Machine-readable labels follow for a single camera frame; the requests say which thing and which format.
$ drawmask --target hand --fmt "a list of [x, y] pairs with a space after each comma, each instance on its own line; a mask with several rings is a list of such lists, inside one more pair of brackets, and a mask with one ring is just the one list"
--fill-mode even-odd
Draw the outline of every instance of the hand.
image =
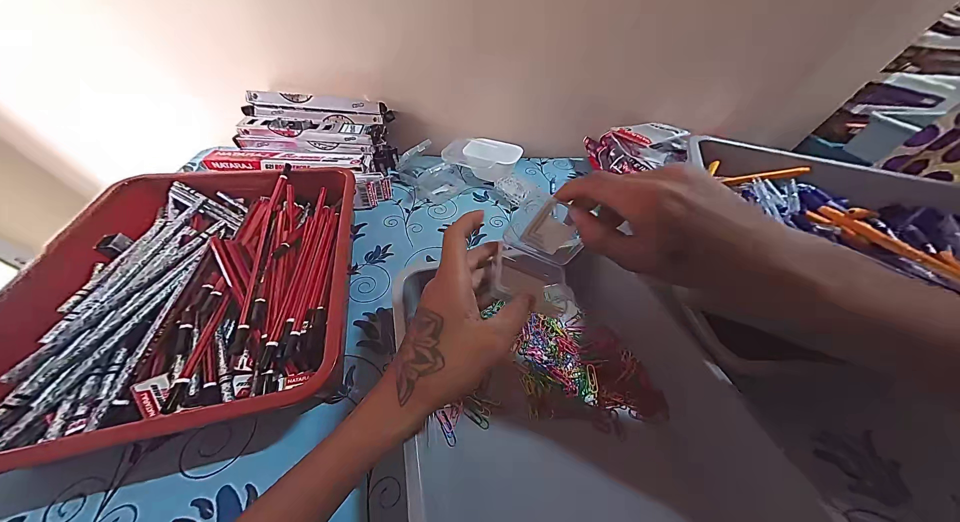
[[390, 365], [397, 402], [419, 419], [475, 389], [530, 318], [529, 295], [515, 296], [490, 319], [480, 317], [474, 291], [499, 246], [488, 242], [467, 250], [482, 222], [483, 210], [474, 210], [443, 232], [437, 276], [426, 284]]
[[[688, 288], [740, 284], [799, 233], [686, 165], [630, 175], [596, 171], [564, 184], [556, 197], [573, 201], [570, 216], [587, 248], [625, 270]], [[589, 211], [598, 205], [594, 216]], [[624, 220], [632, 234], [617, 229]]]

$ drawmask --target red plastic tray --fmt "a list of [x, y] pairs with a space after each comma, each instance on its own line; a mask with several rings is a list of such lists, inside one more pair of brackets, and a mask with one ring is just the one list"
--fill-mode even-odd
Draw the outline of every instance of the red plastic tray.
[[[114, 184], [86, 207], [44, 248], [30, 265], [0, 291], [0, 371], [11, 369], [36, 350], [37, 340], [60, 318], [56, 312], [70, 295], [87, 282], [93, 264], [103, 260], [93, 246], [104, 236], [122, 233], [139, 237], [166, 204], [174, 181], [213, 197], [223, 192], [253, 200], [270, 196], [278, 171], [168, 173], [132, 177]], [[290, 174], [298, 197], [317, 197], [326, 187], [326, 204], [342, 200], [337, 227], [333, 280], [327, 316], [323, 362], [304, 384], [264, 396], [226, 404], [186, 409], [171, 415], [125, 425], [78, 433], [53, 441], [0, 451], [0, 471], [32, 467], [80, 453], [137, 440], [164, 436], [216, 421], [239, 418], [296, 404], [312, 395], [332, 393], [342, 381], [344, 330], [349, 296], [348, 266], [353, 246], [354, 174], [342, 168], [295, 169]], [[0, 397], [12, 390], [0, 384]]]

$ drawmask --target floral pattern tablecloth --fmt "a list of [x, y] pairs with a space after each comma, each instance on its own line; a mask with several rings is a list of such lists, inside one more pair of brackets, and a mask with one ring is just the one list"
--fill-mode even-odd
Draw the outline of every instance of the floral pattern tablecloth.
[[[187, 163], [196, 171], [201, 152]], [[546, 191], [587, 170], [580, 159], [522, 159], [516, 172]], [[431, 204], [402, 184], [351, 228], [348, 328], [342, 397], [217, 423], [0, 475], [0, 522], [231, 522], [328, 435], [393, 356], [391, 282], [417, 261], [440, 258], [443, 230], [482, 209], [471, 244], [498, 240], [513, 212], [489, 184]], [[357, 483], [333, 519], [406, 520], [400, 449]]]

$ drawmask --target wall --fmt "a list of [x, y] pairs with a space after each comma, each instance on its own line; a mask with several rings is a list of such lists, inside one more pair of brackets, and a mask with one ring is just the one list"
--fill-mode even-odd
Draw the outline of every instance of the wall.
[[0, 0], [0, 107], [101, 186], [226, 143], [246, 89], [383, 99], [402, 148], [645, 121], [790, 148], [956, 1]]
[[0, 140], [0, 257], [30, 259], [87, 205], [90, 197]]

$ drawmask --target flower tattoo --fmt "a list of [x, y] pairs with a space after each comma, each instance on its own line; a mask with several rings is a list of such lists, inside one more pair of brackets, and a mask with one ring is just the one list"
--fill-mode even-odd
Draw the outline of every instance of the flower tattoo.
[[444, 354], [437, 345], [444, 319], [427, 307], [417, 307], [410, 327], [396, 354], [396, 399], [403, 406], [414, 393], [417, 380], [444, 368]]

